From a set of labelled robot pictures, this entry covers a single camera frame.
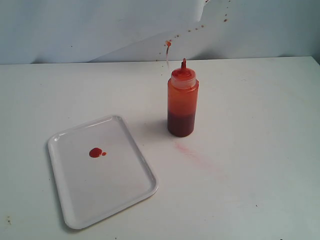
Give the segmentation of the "red sauce squeeze bottle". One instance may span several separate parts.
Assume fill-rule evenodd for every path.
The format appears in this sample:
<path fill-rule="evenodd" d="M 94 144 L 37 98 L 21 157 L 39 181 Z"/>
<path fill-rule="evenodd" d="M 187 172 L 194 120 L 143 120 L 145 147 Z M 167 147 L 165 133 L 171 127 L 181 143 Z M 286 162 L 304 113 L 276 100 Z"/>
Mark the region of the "red sauce squeeze bottle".
<path fill-rule="evenodd" d="M 167 129 L 172 135 L 183 138 L 194 131 L 198 91 L 196 72 L 184 58 L 167 82 Z"/>

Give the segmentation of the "red sauce blob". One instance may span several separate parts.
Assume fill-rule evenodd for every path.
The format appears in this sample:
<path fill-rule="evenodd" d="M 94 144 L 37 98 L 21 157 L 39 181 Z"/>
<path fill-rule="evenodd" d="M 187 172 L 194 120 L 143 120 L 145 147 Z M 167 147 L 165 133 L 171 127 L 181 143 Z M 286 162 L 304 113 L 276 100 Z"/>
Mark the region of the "red sauce blob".
<path fill-rule="evenodd" d="M 89 156 L 91 158 L 99 158 L 101 156 L 106 156 L 106 155 L 107 153 L 98 147 L 95 147 L 89 151 Z"/>

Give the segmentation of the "white rectangular plastic tray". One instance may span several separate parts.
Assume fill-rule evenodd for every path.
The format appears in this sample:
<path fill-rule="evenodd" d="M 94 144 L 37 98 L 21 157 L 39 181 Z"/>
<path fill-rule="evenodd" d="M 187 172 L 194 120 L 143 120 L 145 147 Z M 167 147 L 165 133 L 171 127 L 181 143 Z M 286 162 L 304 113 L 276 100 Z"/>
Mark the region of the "white rectangular plastic tray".
<path fill-rule="evenodd" d="M 47 142 L 65 224 L 85 229 L 158 190 L 158 181 L 119 115 L 54 134 Z M 105 156 L 91 158 L 100 148 Z"/>

